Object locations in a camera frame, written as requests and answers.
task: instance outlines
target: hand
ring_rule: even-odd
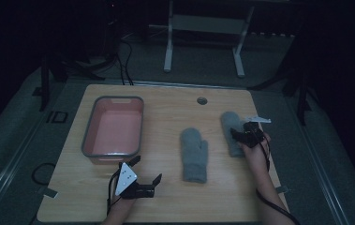
[[[270,154],[268,143],[271,141],[271,138],[267,133],[264,133],[264,137],[265,139],[260,144],[263,146],[266,155],[268,156]],[[267,161],[262,151],[262,147],[259,144],[253,148],[249,148],[241,142],[238,142],[238,144],[244,150],[245,157],[252,173],[254,175],[268,174]]]

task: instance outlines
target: wooden table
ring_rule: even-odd
[[[67,136],[46,197],[37,213],[42,222],[99,222],[106,216],[108,183],[118,166],[94,165],[81,152],[84,132],[100,96],[139,96],[144,100],[138,182],[150,184],[163,173],[153,199],[138,199],[127,222],[237,222],[259,220],[252,175],[244,158],[230,157],[220,116],[234,111],[242,119],[257,115],[245,90],[89,85]],[[200,105],[197,98],[207,98]],[[209,143],[206,184],[182,179],[180,134],[197,128]],[[270,169],[280,185],[273,162]]]

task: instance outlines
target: pink tray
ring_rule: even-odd
[[[82,145],[95,164],[132,158],[140,151],[143,100],[100,97],[96,100]]]

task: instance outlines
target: dark background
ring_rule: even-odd
[[[225,10],[217,13],[231,15],[229,3],[233,2],[223,1]],[[192,4],[182,0],[176,9],[197,8]],[[206,1],[206,5],[202,11],[214,12],[217,1]],[[145,37],[149,23],[167,24],[168,7],[164,0],[1,0],[0,113],[44,55],[62,53],[87,62],[90,55],[115,53],[124,26]],[[116,23],[106,29],[109,21]],[[106,42],[104,32],[109,37]],[[250,32],[295,36],[283,67],[297,68],[289,76],[296,85],[303,73],[309,74],[308,84],[355,166],[355,1],[257,4]],[[63,69],[56,61],[54,67],[61,73],[55,76],[62,81]]]

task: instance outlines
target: glove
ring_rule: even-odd
[[[187,128],[181,133],[183,179],[204,184],[207,181],[208,143],[203,141],[195,128]]]

